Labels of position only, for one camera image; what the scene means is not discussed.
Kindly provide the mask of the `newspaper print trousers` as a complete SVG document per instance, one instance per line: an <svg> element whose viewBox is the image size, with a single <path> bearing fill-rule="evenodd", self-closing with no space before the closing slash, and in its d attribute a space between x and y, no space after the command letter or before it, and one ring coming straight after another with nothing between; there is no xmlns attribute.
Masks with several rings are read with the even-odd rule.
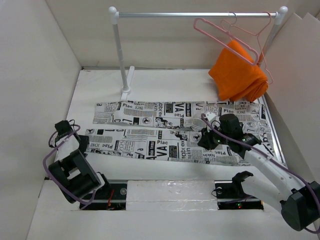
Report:
<svg viewBox="0 0 320 240"><path fill-rule="evenodd" d="M261 140L274 151L272 131L265 106L248 101L118 101L97 103L93 117L96 128L87 129L91 153L133 159L246 166L231 148L219 144L211 150L198 145L207 111L218 117L234 114L245 134Z"/></svg>

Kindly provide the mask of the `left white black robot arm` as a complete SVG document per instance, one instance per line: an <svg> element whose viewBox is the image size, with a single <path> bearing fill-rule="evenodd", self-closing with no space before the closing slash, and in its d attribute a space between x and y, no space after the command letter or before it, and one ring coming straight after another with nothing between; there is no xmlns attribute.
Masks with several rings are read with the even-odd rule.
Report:
<svg viewBox="0 0 320 240"><path fill-rule="evenodd" d="M57 155L56 161L47 169L66 200L71 204L80 202L86 205L88 202L84 198L90 201L108 198L113 193L110 183L104 174L95 172L86 159L90 138L79 135L76 132L79 126L67 120L56 123L54 127L54 144L49 146L57 148Z"/></svg>

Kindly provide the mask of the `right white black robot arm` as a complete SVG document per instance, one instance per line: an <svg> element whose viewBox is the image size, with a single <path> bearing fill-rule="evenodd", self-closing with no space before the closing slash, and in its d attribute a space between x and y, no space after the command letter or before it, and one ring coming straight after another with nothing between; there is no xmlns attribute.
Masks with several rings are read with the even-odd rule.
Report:
<svg viewBox="0 0 320 240"><path fill-rule="evenodd" d="M244 133L239 119L228 113L217 116L211 111L201 114L206 126L201 130L198 146L213 150L225 145L257 168L269 181L243 171L232 178L231 191L237 197L255 197L277 210L295 231L308 230L320 218L320 185L307 182L278 163L273 154L251 133Z"/></svg>

